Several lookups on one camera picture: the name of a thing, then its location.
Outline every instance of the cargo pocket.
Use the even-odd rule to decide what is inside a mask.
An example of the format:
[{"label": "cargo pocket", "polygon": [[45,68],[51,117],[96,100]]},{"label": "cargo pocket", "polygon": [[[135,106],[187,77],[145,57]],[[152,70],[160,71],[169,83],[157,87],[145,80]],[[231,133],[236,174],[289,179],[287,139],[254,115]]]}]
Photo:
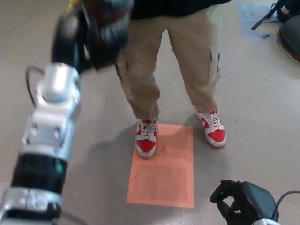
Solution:
[{"label": "cargo pocket", "polygon": [[208,85],[216,83],[220,78],[220,51],[218,48],[212,48],[210,50],[210,70],[208,75]]}]

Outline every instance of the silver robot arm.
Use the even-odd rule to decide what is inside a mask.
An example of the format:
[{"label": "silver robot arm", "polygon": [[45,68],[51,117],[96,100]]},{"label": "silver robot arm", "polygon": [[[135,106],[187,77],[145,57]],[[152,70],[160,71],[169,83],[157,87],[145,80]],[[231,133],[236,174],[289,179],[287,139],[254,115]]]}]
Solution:
[{"label": "silver robot arm", "polygon": [[80,77],[62,63],[46,67],[27,120],[11,187],[0,205],[1,225],[51,225],[60,216],[62,189],[80,112]]}]

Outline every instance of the blue tape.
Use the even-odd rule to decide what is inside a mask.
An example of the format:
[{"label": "blue tape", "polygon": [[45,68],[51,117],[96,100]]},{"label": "blue tape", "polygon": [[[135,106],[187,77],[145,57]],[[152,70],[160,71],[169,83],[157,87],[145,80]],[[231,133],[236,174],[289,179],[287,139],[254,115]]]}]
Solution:
[{"label": "blue tape", "polygon": [[[251,30],[251,28],[261,20],[271,10],[271,4],[250,4],[250,3],[238,3],[238,12],[240,15],[240,23],[243,36],[247,39],[257,40],[277,40],[270,34],[259,33],[257,30]],[[264,23],[278,23],[277,12],[273,14],[270,19],[263,21]]]}]

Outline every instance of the black shirt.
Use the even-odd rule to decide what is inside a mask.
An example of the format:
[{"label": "black shirt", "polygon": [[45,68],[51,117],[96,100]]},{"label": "black shirt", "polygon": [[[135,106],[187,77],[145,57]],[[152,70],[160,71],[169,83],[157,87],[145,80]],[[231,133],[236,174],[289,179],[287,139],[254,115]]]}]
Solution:
[{"label": "black shirt", "polygon": [[184,17],[212,5],[231,0],[135,0],[132,19],[147,19],[158,16]]}]

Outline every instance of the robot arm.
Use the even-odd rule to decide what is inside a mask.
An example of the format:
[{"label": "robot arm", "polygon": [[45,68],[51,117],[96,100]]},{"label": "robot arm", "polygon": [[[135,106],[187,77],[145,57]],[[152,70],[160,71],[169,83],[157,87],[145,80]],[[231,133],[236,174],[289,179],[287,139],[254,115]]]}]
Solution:
[{"label": "robot arm", "polygon": [[[62,32],[63,26],[71,29]],[[61,194],[80,112],[83,44],[76,38],[79,28],[76,17],[59,22],[52,63],[37,85],[35,108],[27,120],[11,187],[2,197],[1,225],[51,225],[61,214]]]},{"label": "robot arm", "polygon": [[[86,2],[91,6],[93,1]],[[120,25],[115,20],[129,18],[133,6],[132,0],[95,3],[104,13],[99,17],[94,12],[104,27],[90,25],[93,15],[82,3],[72,5],[59,19],[51,63],[37,85],[35,108],[27,120],[11,186],[2,196],[0,225],[53,225],[62,213],[62,190],[80,112],[80,75],[115,62],[128,37],[128,23]],[[112,32],[109,42],[98,39],[95,28]]]}]

